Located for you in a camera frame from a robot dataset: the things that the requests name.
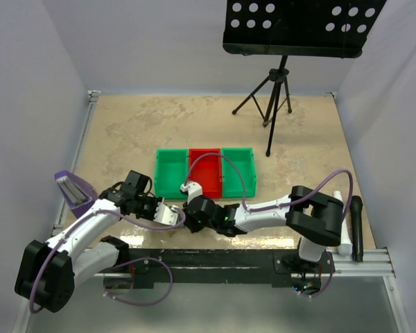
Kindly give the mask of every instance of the tripod stand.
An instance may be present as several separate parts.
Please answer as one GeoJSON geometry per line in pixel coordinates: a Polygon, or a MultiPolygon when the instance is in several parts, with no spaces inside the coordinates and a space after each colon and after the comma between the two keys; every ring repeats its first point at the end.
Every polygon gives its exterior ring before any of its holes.
{"type": "Polygon", "coordinates": [[[256,103],[257,110],[259,111],[259,113],[262,116],[262,119],[263,119],[262,125],[263,125],[263,127],[266,127],[271,122],[270,137],[268,139],[268,147],[267,147],[266,154],[265,154],[267,157],[269,157],[271,155],[272,136],[273,136],[274,131],[275,131],[277,112],[282,107],[282,105],[285,104],[285,102],[287,102],[287,104],[288,104],[288,113],[291,113],[293,111],[291,109],[290,92],[288,90],[288,78],[287,78],[288,73],[290,73],[290,72],[289,72],[289,70],[287,70],[285,68],[287,59],[288,59],[288,56],[283,55],[282,59],[280,60],[279,68],[278,69],[271,69],[270,73],[265,78],[265,80],[263,80],[261,82],[261,84],[258,85],[256,87],[256,89],[254,89],[251,92],[251,94],[249,94],[248,97],[246,99],[244,99],[243,102],[237,108],[235,108],[232,112],[232,114],[236,114],[250,99],[252,99],[256,103]],[[256,97],[254,95],[268,81],[274,82],[274,85],[272,86],[270,101],[268,102],[268,107],[267,107],[266,113],[264,115],[263,112],[262,112],[262,109],[261,109],[259,103],[257,103],[256,97]],[[281,91],[281,88],[282,88],[282,84],[284,84],[284,86],[285,86],[285,99],[281,103],[281,105],[279,105],[279,97],[280,97],[280,91],[281,91]]]}

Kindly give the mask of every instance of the beige floor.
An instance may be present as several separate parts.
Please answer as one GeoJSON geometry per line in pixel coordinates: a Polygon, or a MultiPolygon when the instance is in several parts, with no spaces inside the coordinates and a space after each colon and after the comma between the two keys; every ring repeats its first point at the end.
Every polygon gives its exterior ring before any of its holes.
{"type": "MultiPolygon", "coordinates": [[[[100,192],[124,180],[131,169],[153,178],[159,148],[252,147],[258,187],[249,202],[258,203],[279,198],[294,185],[314,188],[341,167],[353,171],[331,97],[294,96],[293,113],[282,108],[278,114],[271,157],[265,156],[269,126],[262,127],[254,103],[231,115],[242,100],[242,96],[102,96],[76,173],[100,192]]],[[[258,100],[265,105],[268,97],[258,100]]],[[[332,180],[323,192],[337,189],[347,195],[346,176],[332,180]]],[[[355,193],[360,193],[357,184],[355,193]]],[[[66,225],[72,221],[69,215],[66,225]]],[[[227,238],[212,230],[153,232],[125,221],[107,234],[145,248],[295,248],[299,239],[287,227],[227,238]]],[[[363,236],[364,246],[375,248],[365,212],[363,236]]]]}

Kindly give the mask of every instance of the black music stand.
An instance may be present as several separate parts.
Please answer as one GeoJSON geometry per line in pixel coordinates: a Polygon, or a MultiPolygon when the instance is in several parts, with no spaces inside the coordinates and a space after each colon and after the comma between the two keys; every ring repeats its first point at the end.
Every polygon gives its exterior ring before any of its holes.
{"type": "Polygon", "coordinates": [[[288,56],[357,58],[367,35],[386,0],[227,0],[223,48],[228,53],[250,56],[282,56],[279,68],[269,75],[236,108],[236,114],[250,99],[256,103],[263,127],[271,122],[266,156],[271,154],[276,114],[287,102],[292,112],[288,56]],[[266,113],[255,94],[268,82],[274,82],[266,113]],[[282,84],[286,98],[279,105],[282,84]]]}

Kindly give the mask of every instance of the gray wall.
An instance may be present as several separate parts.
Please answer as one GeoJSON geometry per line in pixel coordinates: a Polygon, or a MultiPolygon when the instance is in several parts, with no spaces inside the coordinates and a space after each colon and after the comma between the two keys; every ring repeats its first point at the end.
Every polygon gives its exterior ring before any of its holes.
{"type": "Polygon", "coordinates": [[[378,247],[388,246],[416,332],[416,1],[388,11],[338,91],[378,247]]]}
{"type": "MultiPolygon", "coordinates": [[[[224,52],[226,0],[43,1],[88,89],[246,93],[279,64],[276,56],[224,52]]],[[[336,91],[352,63],[292,57],[290,88],[336,91]]]]}
{"type": "Polygon", "coordinates": [[[86,90],[40,0],[0,0],[0,332],[10,332],[26,244],[45,239],[69,168],[86,90]]]}

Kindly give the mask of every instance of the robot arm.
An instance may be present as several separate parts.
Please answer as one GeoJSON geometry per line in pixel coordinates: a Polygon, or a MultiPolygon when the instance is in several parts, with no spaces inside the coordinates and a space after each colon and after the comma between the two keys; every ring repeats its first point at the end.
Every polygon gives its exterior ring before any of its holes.
{"type": "Polygon", "coordinates": [[[123,216],[135,214],[137,218],[176,225],[178,213],[166,206],[163,198],[146,195],[147,183],[148,177],[131,171],[120,189],[114,186],[105,190],[90,209],[63,232],[44,243],[34,240],[28,244],[15,283],[16,293],[30,298],[37,274],[55,250],[36,284],[35,302],[57,312],[80,283],[105,268],[130,259],[128,245],[114,237],[105,237],[94,248],[86,250],[123,216]]]}
{"type": "MultiPolygon", "coordinates": [[[[131,171],[120,189],[105,190],[99,199],[79,219],[62,233],[41,243],[31,242],[21,261],[15,291],[30,298],[36,276],[51,252],[35,290],[35,302],[49,311],[57,312],[70,299],[80,283],[105,268],[129,261],[128,245],[114,237],[105,237],[90,250],[91,242],[110,226],[129,214],[167,226],[177,224],[178,213],[164,204],[163,198],[145,194],[148,177],[131,171]]],[[[343,203],[333,197],[317,193],[299,205],[280,208],[278,205],[299,200],[311,192],[302,186],[280,199],[256,205],[225,205],[221,207],[203,196],[198,183],[181,186],[188,196],[184,204],[184,224],[191,232],[210,228],[228,237],[246,234],[259,228],[287,225],[302,235],[299,258],[314,264],[326,246],[340,243],[343,203]],[[311,215],[304,211],[313,206],[311,215]]]]}
{"type": "Polygon", "coordinates": [[[211,228],[219,234],[235,237],[260,228],[289,226],[302,235],[299,244],[300,259],[318,262],[327,246],[340,244],[342,224],[342,201],[317,193],[299,205],[286,205],[291,201],[304,198],[312,189],[303,186],[292,188],[289,195],[280,199],[248,205],[225,205],[221,207],[210,198],[202,195],[202,188],[195,182],[181,186],[188,194],[184,204],[185,225],[191,232],[211,228]],[[313,206],[311,215],[304,212],[313,206]]]}

